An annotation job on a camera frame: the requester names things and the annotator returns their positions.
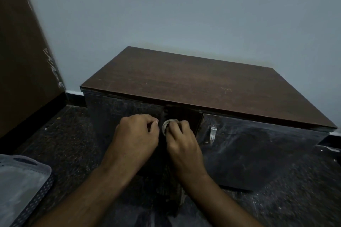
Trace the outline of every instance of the white wall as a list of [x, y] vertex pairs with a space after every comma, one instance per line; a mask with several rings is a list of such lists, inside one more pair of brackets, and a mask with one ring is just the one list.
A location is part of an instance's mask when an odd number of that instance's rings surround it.
[[31, 0], [66, 89], [126, 46], [273, 67], [341, 126], [341, 0]]

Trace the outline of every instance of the speckled floor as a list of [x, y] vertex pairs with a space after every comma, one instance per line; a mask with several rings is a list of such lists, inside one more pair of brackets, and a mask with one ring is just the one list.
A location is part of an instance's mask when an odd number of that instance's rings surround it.
[[[87, 109], [67, 106], [16, 154], [52, 167], [55, 182], [26, 226], [48, 212], [100, 163]], [[341, 226], [340, 150], [316, 146], [257, 193], [225, 190], [266, 226]], [[187, 197], [176, 218], [165, 216], [152, 179], [136, 176], [101, 226], [209, 226]]]

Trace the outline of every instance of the brown wooden top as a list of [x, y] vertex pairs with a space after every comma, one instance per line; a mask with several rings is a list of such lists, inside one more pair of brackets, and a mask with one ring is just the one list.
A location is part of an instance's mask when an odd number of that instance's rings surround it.
[[81, 87], [336, 128], [268, 67], [127, 47]]

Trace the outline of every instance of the dark floor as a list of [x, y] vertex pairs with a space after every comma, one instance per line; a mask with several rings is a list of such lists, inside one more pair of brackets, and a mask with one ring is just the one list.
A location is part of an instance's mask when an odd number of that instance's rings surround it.
[[[100, 162], [87, 109], [67, 106], [27, 140], [16, 154], [52, 167], [53, 187], [26, 225], [73, 191]], [[339, 149], [316, 146], [260, 192], [226, 190], [266, 226], [341, 226]], [[108, 210], [102, 226], [209, 226], [186, 198], [176, 218], [160, 211], [153, 180], [136, 176]]]

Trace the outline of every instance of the metal handle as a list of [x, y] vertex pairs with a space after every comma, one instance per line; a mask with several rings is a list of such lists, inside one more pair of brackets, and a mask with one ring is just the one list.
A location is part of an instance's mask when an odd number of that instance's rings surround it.
[[211, 133], [210, 133], [210, 141], [209, 142], [205, 141], [205, 143], [212, 144], [215, 140], [215, 134], [216, 134], [216, 125], [212, 125], [211, 126]]

